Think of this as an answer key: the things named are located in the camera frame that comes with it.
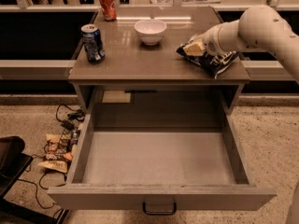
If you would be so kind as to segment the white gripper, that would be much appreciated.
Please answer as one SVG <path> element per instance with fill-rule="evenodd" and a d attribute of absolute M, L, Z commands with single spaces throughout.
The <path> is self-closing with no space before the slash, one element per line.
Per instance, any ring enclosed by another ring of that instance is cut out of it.
<path fill-rule="evenodd" d="M 203 56 L 205 52 L 210 55 L 220 55 L 224 53 L 221 47 L 219 34 L 221 26 L 217 25 L 202 34 L 201 40 L 188 42 L 183 50 L 188 56 Z"/>

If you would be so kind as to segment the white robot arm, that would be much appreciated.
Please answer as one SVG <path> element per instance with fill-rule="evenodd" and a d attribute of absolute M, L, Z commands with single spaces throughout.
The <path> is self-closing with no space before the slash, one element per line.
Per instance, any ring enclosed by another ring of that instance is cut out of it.
<path fill-rule="evenodd" d="M 230 52 L 258 49 L 270 53 L 295 81 L 299 81 L 299 37 L 269 6 L 250 7 L 238 20 L 215 25 L 200 35 L 192 36 L 183 46 L 184 54 L 193 57 L 200 65 L 211 60 L 215 66 L 224 65 L 223 59 Z M 287 212 L 284 221 L 278 218 L 278 210 L 275 210 L 261 222 L 237 221 L 229 224 L 299 224 L 299 185 L 293 187 Z"/>

